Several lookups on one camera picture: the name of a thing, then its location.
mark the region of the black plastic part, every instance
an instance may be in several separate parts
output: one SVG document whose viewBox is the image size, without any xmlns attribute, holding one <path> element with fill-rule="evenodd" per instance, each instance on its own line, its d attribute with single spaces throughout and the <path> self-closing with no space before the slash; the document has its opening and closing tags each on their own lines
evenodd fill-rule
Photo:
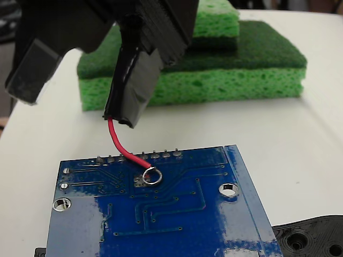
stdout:
<svg viewBox="0 0 343 257">
<path fill-rule="evenodd" d="M 45 257 L 46 251 L 46 248 L 36 248 L 34 251 L 34 257 Z"/>
<path fill-rule="evenodd" d="M 92 52 L 116 21 L 122 52 L 105 118 L 134 127 L 165 66 L 190 45 L 199 0 L 18 0 L 23 15 L 13 69 L 6 81 L 14 97 L 33 104 L 63 56 Z"/>
<path fill-rule="evenodd" d="M 324 216 L 274 226 L 284 257 L 343 256 L 343 216 Z"/>
<path fill-rule="evenodd" d="M 112 117 L 134 127 L 152 97 L 163 64 L 158 49 L 150 55 L 122 50 L 118 61 L 121 66 L 113 77 L 105 118 Z"/>
<path fill-rule="evenodd" d="M 145 0 L 118 20 L 122 47 L 105 118 L 135 127 L 165 66 L 182 58 L 193 34 L 199 0 Z M 191 13 L 188 19 L 182 13 Z"/>
<path fill-rule="evenodd" d="M 7 92 L 26 103 L 35 103 L 44 83 L 54 74 L 61 59 L 47 45 L 35 39 L 7 81 Z"/>
<path fill-rule="evenodd" d="M 85 52 L 96 50 L 114 19 L 99 16 L 96 0 L 18 0 L 18 3 L 22 16 L 6 90 L 34 104 L 63 56 L 73 48 Z"/>
</svg>

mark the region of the metal ring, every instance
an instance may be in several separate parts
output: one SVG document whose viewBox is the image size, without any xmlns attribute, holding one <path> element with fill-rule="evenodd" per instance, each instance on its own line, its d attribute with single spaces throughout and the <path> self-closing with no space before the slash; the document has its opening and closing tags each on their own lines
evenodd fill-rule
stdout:
<svg viewBox="0 0 343 257">
<path fill-rule="evenodd" d="M 151 171 L 155 171 L 155 172 L 157 172 L 157 174 L 160 176 L 159 177 L 159 179 L 158 180 L 156 180 L 155 182 L 148 182 L 148 181 L 146 181 L 146 179 L 145 179 L 145 177 L 146 177 L 146 175 L 149 173 L 149 172 L 151 172 Z M 145 183 L 145 184 L 147 184 L 147 185 L 149 185 L 149 186 L 156 186 L 156 185 L 158 185 L 161 181 L 162 181 L 162 172 L 161 171 L 159 171 L 156 167 L 150 167 L 150 168 L 148 168 L 148 169 L 146 169 L 145 171 L 144 171 L 144 173 L 143 173 L 143 175 L 142 175 L 142 180 L 143 180 L 143 182 Z"/>
</svg>

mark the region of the dark green scouring pad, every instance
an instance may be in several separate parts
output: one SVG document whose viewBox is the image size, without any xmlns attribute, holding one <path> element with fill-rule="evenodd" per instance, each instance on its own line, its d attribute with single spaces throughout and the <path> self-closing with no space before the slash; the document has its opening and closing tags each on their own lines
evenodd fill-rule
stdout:
<svg viewBox="0 0 343 257">
<path fill-rule="evenodd" d="M 240 21 L 236 53 L 188 52 L 163 70 L 150 105 L 299 97 L 307 61 L 283 36 L 261 21 Z M 83 55 L 78 74 L 83 110 L 102 110 L 110 90 L 118 49 L 106 41 Z"/>
<path fill-rule="evenodd" d="M 227 0 L 200 0 L 191 49 L 237 49 L 239 12 Z"/>
</svg>

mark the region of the black 3d printed part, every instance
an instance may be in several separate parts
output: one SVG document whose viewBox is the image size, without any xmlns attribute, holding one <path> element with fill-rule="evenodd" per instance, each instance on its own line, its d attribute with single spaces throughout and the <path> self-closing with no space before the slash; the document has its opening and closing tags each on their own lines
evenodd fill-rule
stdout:
<svg viewBox="0 0 343 257">
<path fill-rule="evenodd" d="M 324 216 L 274 226 L 284 257 L 343 256 L 343 216 Z"/>
</svg>

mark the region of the hole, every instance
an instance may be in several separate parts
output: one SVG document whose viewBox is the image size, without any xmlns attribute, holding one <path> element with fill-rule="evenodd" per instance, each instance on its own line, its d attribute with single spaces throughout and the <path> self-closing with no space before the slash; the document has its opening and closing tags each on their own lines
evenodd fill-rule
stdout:
<svg viewBox="0 0 343 257">
<path fill-rule="evenodd" d="M 332 256 L 341 256 L 342 252 L 343 252 L 343 249 L 339 245 L 332 245 L 329 249 L 329 253 Z"/>
<path fill-rule="evenodd" d="M 54 201 L 53 209 L 55 211 L 65 211 L 71 206 L 71 201 L 68 198 L 59 198 Z"/>
<path fill-rule="evenodd" d="M 287 239 L 287 244 L 293 250 L 299 251 L 307 246 L 307 238 L 303 234 L 295 233 Z"/>
<path fill-rule="evenodd" d="M 237 195 L 238 187 L 230 183 L 222 184 L 219 187 L 219 193 L 226 197 L 233 197 Z"/>
</svg>

